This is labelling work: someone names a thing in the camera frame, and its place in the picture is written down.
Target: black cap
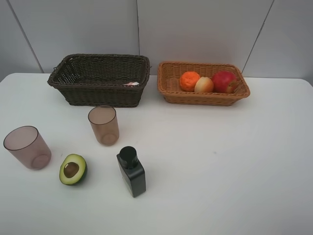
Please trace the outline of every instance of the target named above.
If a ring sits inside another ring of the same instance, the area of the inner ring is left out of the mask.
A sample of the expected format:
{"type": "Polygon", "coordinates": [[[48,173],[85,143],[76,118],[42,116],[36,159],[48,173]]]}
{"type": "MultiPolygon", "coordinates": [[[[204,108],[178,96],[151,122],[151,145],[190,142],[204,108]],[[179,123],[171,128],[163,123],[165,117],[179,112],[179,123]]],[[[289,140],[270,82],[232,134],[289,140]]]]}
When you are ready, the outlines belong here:
{"type": "Polygon", "coordinates": [[[126,169],[133,169],[138,164],[137,152],[133,147],[127,146],[119,152],[122,166],[126,169]]]}

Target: avocado half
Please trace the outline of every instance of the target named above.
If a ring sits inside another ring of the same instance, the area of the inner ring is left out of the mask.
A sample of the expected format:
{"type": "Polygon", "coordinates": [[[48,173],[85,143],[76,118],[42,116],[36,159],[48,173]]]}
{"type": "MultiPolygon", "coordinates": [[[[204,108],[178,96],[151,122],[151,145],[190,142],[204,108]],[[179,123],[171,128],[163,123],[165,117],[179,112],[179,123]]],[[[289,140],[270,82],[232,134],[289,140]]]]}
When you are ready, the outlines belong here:
{"type": "Polygon", "coordinates": [[[87,174],[85,159],[77,154],[68,155],[60,168],[60,181],[65,185],[77,185],[81,183],[87,174]]]}

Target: apple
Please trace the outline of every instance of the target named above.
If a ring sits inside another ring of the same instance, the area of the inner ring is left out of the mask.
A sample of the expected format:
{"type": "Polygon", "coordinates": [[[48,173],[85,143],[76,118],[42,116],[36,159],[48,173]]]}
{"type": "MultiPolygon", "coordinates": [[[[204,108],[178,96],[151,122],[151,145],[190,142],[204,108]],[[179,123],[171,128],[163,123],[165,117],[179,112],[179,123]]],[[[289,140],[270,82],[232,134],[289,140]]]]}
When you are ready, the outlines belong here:
{"type": "Polygon", "coordinates": [[[214,92],[218,93],[233,93],[238,87],[239,81],[236,76],[230,71],[219,71],[213,77],[214,92]]]}
{"type": "Polygon", "coordinates": [[[195,92],[210,93],[213,92],[214,84],[208,77],[201,77],[195,86],[195,92]]]}

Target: avocado skin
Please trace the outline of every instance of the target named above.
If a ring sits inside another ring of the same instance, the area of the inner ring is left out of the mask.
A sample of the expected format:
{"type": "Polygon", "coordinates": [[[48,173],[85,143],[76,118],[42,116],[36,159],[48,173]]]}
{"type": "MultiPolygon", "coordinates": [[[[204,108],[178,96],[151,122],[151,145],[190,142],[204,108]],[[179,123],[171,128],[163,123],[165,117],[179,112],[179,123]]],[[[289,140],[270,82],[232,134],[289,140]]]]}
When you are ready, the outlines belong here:
{"type": "Polygon", "coordinates": [[[74,184],[67,185],[67,184],[64,184],[64,183],[62,182],[62,180],[60,180],[61,183],[64,184],[64,185],[67,185],[67,186],[75,186],[75,185],[78,185],[78,184],[80,184],[81,182],[83,182],[83,180],[86,178],[87,170],[88,170],[86,161],[85,161],[85,165],[86,165],[86,168],[85,168],[84,174],[82,175],[82,177],[80,177],[80,180],[79,180],[79,181],[77,181],[77,182],[74,183],[74,184]]]}

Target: tan wicker basket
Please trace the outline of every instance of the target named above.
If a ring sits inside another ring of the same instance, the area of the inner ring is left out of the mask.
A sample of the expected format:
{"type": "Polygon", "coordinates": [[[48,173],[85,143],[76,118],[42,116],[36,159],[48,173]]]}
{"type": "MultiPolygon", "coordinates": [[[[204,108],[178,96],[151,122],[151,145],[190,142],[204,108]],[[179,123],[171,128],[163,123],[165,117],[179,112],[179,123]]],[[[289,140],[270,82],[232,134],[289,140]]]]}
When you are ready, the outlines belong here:
{"type": "Polygon", "coordinates": [[[230,106],[250,95],[250,90],[241,72],[229,64],[200,64],[187,62],[162,62],[157,71],[157,89],[169,103],[230,106]],[[201,77],[211,78],[218,71],[231,71],[240,83],[233,94],[184,92],[179,86],[180,76],[195,71],[201,77]]]}

